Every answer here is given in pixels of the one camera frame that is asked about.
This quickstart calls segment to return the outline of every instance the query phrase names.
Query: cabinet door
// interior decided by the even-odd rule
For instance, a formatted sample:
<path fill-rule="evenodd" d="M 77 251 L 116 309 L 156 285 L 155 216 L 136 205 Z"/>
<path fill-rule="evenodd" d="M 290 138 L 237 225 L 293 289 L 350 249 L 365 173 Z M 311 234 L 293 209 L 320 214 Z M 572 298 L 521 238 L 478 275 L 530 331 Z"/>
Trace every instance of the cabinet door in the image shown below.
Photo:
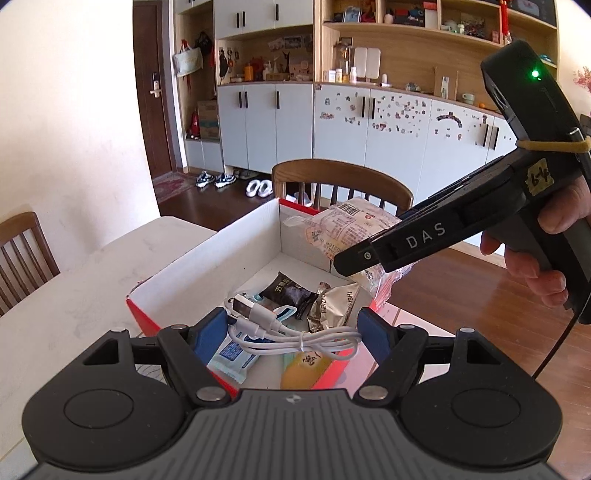
<path fill-rule="evenodd" d="M 243 33 L 242 11 L 245 2 L 241 0 L 216 0 L 213 3 L 216 39 Z"/>
<path fill-rule="evenodd" d="M 431 103 L 416 95 L 371 91 L 365 166 L 404 183 L 413 195 L 421 177 Z"/>
<path fill-rule="evenodd" d="M 314 91 L 314 158 L 365 164 L 368 88 L 318 85 Z"/>
<path fill-rule="evenodd" d="M 275 27 L 275 4 L 273 0 L 248 0 L 240 2 L 242 32 L 258 32 Z"/>
<path fill-rule="evenodd" d="M 276 85 L 277 163 L 312 158 L 313 85 Z"/>
<path fill-rule="evenodd" d="M 314 23 L 313 0 L 275 0 L 274 8 L 276 28 Z"/>
<path fill-rule="evenodd" d="M 222 147 L 218 142 L 203 141 L 203 164 L 205 170 L 223 172 Z"/>
<path fill-rule="evenodd" d="M 486 163 L 493 117 L 433 100 L 415 202 L 422 202 Z"/>
<path fill-rule="evenodd" d="M 242 85 L 217 89 L 223 159 L 226 165 L 248 168 L 245 95 Z"/>
<path fill-rule="evenodd" d="M 271 173 L 277 164 L 275 85 L 245 85 L 246 143 L 249 170 Z"/>
<path fill-rule="evenodd" d="M 495 117 L 489 141 L 487 162 L 507 155 L 515 149 L 517 138 L 504 118 Z"/>

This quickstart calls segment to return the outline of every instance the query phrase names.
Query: storage shelf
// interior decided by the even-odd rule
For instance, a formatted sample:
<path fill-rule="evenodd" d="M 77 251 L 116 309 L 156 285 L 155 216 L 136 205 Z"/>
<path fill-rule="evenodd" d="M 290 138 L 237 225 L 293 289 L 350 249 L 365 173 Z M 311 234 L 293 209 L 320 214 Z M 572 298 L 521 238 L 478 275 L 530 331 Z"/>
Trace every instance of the storage shelf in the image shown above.
<path fill-rule="evenodd" d="M 373 32 L 383 35 L 409 35 L 421 38 L 432 38 L 436 41 L 450 41 L 458 44 L 470 45 L 473 47 L 481 47 L 492 51 L 499 50 L 501 45 L 493 43 L 482 38 L 469 37 L 468 35 L 460 35 L 457 33 L 446 32 L 443 30 L 432 30 L 431 28 L 415 27 L 412 25 L 397 25 L 397 24 L 383 24 L 383 23 L 331 23 L 325 22 L 325 27 L 338 30 L 341 33 L 354 34 L 355 32 Z"/>

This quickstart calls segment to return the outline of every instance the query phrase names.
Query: rug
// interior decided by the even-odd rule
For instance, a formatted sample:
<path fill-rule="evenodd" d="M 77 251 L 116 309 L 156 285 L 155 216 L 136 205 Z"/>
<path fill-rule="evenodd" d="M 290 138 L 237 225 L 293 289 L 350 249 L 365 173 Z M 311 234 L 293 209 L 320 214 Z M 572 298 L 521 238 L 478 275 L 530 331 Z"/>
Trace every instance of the rug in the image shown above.
<path fill-rule="evenodd" d="M 171 171 L 154 179 L 152 183 L 154 185 L 154 192 L 156 193 L 156 200 L 158 203 L 162 203 L 194 187 L 195 177 L 190 177 L 177 171 Z"/>

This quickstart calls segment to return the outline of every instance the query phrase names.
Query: picture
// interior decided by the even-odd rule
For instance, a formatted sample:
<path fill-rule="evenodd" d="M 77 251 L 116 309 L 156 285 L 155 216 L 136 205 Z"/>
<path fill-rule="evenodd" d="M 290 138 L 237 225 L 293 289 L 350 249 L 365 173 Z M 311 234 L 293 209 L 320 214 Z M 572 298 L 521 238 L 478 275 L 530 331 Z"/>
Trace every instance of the picture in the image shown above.
<path fill-rule="evenodd" d="M 301 48 L 301 36 L 296 37 L 284 37 L 284 45 L 286 49 Z"/>
<path fill-rule="evenodd" d="M 361 20 L 361 9 L 358 7 L 347 7 L 345 10 L 345 16 L 343 17 L 344 23 L 359 23 Z"/>

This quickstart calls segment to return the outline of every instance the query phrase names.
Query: yellow rubber band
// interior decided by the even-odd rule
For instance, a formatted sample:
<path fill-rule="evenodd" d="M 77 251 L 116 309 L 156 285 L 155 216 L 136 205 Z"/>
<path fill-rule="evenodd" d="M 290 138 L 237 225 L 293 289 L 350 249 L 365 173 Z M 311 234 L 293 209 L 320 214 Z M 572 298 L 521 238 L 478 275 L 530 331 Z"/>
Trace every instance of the yellow rubber band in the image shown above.
<path fill-rule="evenodd" d="M 533 142 L 531 140 L 518 140 L 517 146 L 530 151 L 587 153 L 591 151 L 591 137 L 580 142 Z"/>

